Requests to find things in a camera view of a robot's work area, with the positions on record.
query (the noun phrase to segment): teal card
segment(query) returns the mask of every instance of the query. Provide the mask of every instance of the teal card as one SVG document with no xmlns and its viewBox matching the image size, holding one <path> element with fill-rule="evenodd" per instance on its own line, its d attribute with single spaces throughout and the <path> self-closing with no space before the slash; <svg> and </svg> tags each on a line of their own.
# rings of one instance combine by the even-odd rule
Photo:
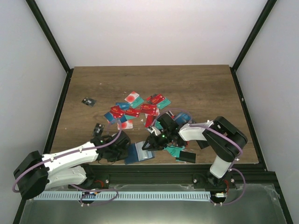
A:
<svg viewBox="0 0 299 224">
<path fill-rule="evenodd" d="M 164 107 L 168 106 L 169 104 L 171 104 L 170 100 L 165 98 L 165 100 L 161 101 L 160 103 L 157 104 L 157 107 L 159 109 L 163 109 Z"/>
<path fill-rule="evenodd" d="M 126 114 L 125 114 L 125 117 L 126 117 L 127 120 L 131 120 L 131 119 L 136 118 L 136 117 L 134 117 L 134 116 L 130 116 L 130 115 L 126 115 Z"/>
<path fill-rule="evenodd" d="M 144 100 L 139 96 L 136 98 L 136 100 L 134 100 L 133 103 L 130 104 L 131 107 L 136 108 L 138 107 L 140 104 L 142 104 L 144 102 Z"/>
<path fill-rule="evenodd" d="M 163 129 L 163 127 L 160 125 L 160 123 L 158 121 L 156 121 L 155 127 L 158 128 L 159 130 Z"/>
<path fill-rule="evenodd" d="M 185 147 L 166 147 L 165 150 L 167 150 L 170 155 L 173 157 L 179 157 L 179 152 L 182 151 Z"/>
</svg>

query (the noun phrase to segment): wooden surface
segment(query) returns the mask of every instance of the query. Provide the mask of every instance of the wooden surface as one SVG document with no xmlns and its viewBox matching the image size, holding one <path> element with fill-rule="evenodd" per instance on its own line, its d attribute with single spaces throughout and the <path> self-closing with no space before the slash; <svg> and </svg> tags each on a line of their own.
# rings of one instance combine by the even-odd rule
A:
<svg viewBox="0 0 299 224">
<path fill-rule="evenodd" d="M 247 123 L 242 111 L 234 81 L 227 65 L 192 66 L 129 66 L 129 67 L 76 67 L 51 152 L 77 147 L 92 138 L 96 123 L 106 124 L 104 114 L 116 102 L 136 91 L 145 99 L 162 93 L 171 104 L 167 108 L 188 110 L 195 121 L 206 122 L 223 116 L 248 137 L 241 163 L 258 163 Z M 89 97 L 97 100 L 93 107 L 81 101 Z M 133 119 L 133 129 L 125 130 L 131 142 L 146 140 L 144 115 Z M 110 127 L 116 132 L 116 125 Z M 195 141 L 186 149 L 197 154 L 197 163 L 213 163 L 213 149 L 201 150 Z M 137 164 L 179 164 L 167 151 L 157 151 L 154 159 Z"/>
</svg>

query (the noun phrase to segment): black cable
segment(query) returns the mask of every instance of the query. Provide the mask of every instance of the black cable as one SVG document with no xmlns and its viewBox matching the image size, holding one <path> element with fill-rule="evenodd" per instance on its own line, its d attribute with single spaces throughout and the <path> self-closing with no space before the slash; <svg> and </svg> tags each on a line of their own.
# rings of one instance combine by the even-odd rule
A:
<svg viewBox="0 0 299 224">
<path fill-rule="evenodd" d="M 115 162 L 117 161 L 118 156 L 120 155 L 120 152 L 117 154 L 117 156 L 115 157 L 115 161 L 110 163 L 110 164 L 105 164 L 105 165 L 113 165 L 115 164 Z"/>
</svg>

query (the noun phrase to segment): black card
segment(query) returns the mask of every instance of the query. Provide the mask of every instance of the black card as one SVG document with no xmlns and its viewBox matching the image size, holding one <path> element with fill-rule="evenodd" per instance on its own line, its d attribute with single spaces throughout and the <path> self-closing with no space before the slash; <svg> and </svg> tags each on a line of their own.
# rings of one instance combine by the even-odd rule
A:
<svg viewBox="0 0 299 224">
<path fill-rule="evenodd" d="M 93 137 L 101 136 L 103 133 L 105 125 L 97 123 L 93 129 Z"/>
<path fill-rule="evenodd" d="M 196 162 L 196 154 L 185 152 L 185 151 L 180 151 L 179 158 L 176 157 L 176 159 L 181 160 L 181 161 L 195 163 Z"/>
<path fill-rule="evenodd" d="M 95 104 L 95 102 L 97 102 L 95 99 L 91 99 L 91 98 L 88 98 L 88 97 L 85 97 L 82 100 L 82 103 L 84 103 L 85 105 L 91 106 L 91 107 L 93 107 L 93 105 Z"/>
</svg>

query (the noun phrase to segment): red packet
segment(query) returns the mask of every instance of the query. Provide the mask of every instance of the red packet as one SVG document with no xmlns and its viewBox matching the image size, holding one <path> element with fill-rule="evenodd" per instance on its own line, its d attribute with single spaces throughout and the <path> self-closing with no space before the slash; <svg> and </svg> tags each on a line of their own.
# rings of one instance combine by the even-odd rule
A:
<svg viewBox="0 0 299 224">
<path fill-rule="evenodd" d="M 145 122 L 145 127 L 149 127 L 154 121 L 153 115 L 148 115 Z"/>
<path fill-rule="evenodd" d="M 111 107 L 110 109 L 110 113 L 112 113 L 113 115 L 115 114 L 119 114 L 120 116 L 124 115 L 125 114 L 125 111 L 123 111 L 120 106 L 113 106 Z"/>
<path fill-rule="evenodd" d="M 140 112 L 141 113 L 146 113 L 149 115 L 155 115 L 157 110 L 157 106 L 156 105 L 151 105 L 151 104 L 142 104 L 140 106 Z"/>
<path fill-rule="evenodd" d="M 125 111 L 125 114 L 126 115 L 129 115 L 129 116 L 133 116 L 133 117 L 139 117 L 140 115 L 140 110 L 138 109 L 133 109 L 133 108 L 129 108 Z"/>
<path fill-rule="evenodd" d="M 165 97 L 162 96 L 162 94 L 158 94 L 154 97 L 152 97 L 150 99 L 150 102 L 153 104 L 153 105 L 157 105 L 158 103 L 162 102 L 163 100 L 165 100 Z"/>
</svg>

